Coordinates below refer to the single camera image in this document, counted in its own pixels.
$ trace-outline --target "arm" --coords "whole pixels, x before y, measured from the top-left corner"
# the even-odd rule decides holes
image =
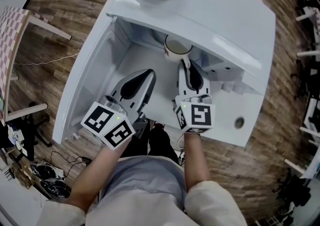
[[[129,142],[130,140],[116,150],[104,147],[75,180],[66,202],[81,208],[87,213],[99,191],[105,186],[108,177]]]
[[[184,206],[188,216],[201,226],[247,226],[230,193],[210,181],[200,136],[185,134],[184,150],[184,174],[188,190]]]
[[[184,135],[184,151],[184,176],[189,191],[196,184],[210,180],[210,172],[199,135],[194,133]]]

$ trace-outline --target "checkered cloth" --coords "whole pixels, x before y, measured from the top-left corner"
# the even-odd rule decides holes
[[[0,16],[0,29],[7,22],[6,29],[0,36],[0,88],[4,99],[6,98],[5,93],[8,91],[9,66],[13,59],[14,49],[17,49],[16,43],[29,14],[30,11],[6,6]]]

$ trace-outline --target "white mug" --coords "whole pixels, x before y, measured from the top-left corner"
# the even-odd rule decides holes
[[[188,57],[193,46],[177,37],[166,36],[164,41],[164,56],[166,59],[179,62],[184,61],[185,67],[190,68],[191,63]]]

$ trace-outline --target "white cabinet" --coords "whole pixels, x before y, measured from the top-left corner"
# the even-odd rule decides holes
[[[203,135],[245,146],[258,117],[273,57],[275,15],[259,0],[108,0],[82,47],[66,83],[53,139],[79,130],[94,101],[116,83],[142,69],[153,69],[156,84],[145,115],[178,128],[172,99],[178,94],[178,65],[165,59],[168,34],[194,45],[206,71],[235,70],[236,81],[222,73],[212,81],[214,128]],[[241,129],[235,127],[239,117]]]

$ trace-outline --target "chair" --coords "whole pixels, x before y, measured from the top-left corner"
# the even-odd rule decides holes
[[[291,74],[290,77],[297,77],[301,80],[300,87],[294,99],[310,94],[311,98],[320,99],[320,62],[315,60],[307,63],[303,68],[301,60],[296,60],[299,74]]]
[[[313,7],[320,10],[320,4],[317,0],[297,0],[298,10],[305,13],[304,7]]]
[[[306,179],[300,179],[296,175],[292,176],[290,169],[288,169],[286,179],[284,181],[278,179],[278,182],[281,183],[280,187],[273,190],[273,193],[280,191],[277,199],[283,200],[286,204],[293,202],[295,206],[304,206],[309,201],[310,188],[304,186]]]
[[[316,101],[316,105],[314,108],[313,115],[308,118],[309,122],[314,124],[317,132],[320,132],[320,110],[317,108],[318,100]]]
[[[313,51],[304,51],[298,52],[296,55],[298,57],[303,56],[316,56],[320,55],[320,11],[318,8],[314,7],[304,7],[303,8],[304,15],[297,17],[295,20],[301,21],[304,19],[310,19],[313,25],[313,35],[311,34],[312,38],[312,46],[314,48]]]

